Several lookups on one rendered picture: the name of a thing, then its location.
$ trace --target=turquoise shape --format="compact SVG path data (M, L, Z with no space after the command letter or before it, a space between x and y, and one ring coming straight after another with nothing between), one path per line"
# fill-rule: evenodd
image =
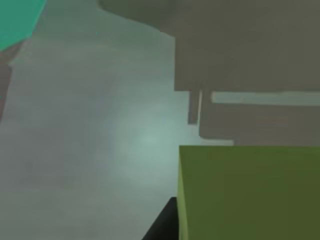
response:
M46 0L0 0L0 51L30 37Z

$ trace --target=box top face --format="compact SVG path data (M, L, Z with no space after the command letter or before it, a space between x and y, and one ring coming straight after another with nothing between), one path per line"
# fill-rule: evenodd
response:
M46 0L0 1L0 51L32 35Z
M182 146L180 166L189 240L320 237L320 147Z

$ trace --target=gray floor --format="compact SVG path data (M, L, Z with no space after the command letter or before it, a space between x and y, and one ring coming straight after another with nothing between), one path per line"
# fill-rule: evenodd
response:
M178 146L232 144L201 140L173 86L172 37L49 0L0 126L0 238L140 240L176 194Z

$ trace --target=gray surface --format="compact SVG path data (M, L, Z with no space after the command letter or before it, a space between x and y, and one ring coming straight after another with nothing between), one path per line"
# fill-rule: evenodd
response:
M178 146L231 143L187 126L174 39L94 1L49 0L13 66L0 239L139 240L176 194Z

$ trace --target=black object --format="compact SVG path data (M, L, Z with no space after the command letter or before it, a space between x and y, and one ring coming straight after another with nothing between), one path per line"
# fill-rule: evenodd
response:
M170 198L142 240L179 240L176 197Z

